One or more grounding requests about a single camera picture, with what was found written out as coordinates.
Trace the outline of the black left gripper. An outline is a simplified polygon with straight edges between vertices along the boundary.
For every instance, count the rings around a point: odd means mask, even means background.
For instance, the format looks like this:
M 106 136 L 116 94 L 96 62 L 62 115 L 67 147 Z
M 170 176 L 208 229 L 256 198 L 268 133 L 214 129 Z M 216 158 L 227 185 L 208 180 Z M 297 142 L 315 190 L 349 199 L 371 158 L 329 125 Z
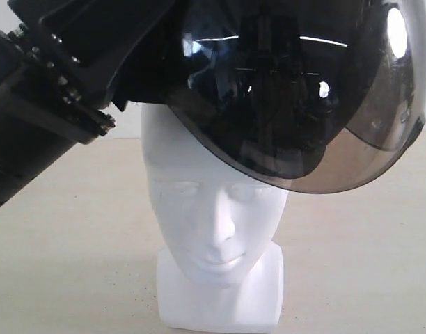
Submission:
M 88 144 L 116 121 L 103 110 L 134 48 L 174 1 L 9 1 L 8 34 L 20 64 L 8 80 L 7 112 Z

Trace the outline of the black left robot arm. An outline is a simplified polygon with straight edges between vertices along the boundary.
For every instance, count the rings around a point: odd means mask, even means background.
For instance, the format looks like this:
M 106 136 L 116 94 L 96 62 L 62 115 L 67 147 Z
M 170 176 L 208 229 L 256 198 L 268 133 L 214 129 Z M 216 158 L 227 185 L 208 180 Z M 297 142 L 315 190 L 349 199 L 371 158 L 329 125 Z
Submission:
M 131 57 L 172 1 L 9 1 L 0 30 L 0 208 L 78 143 L 115 127 Z

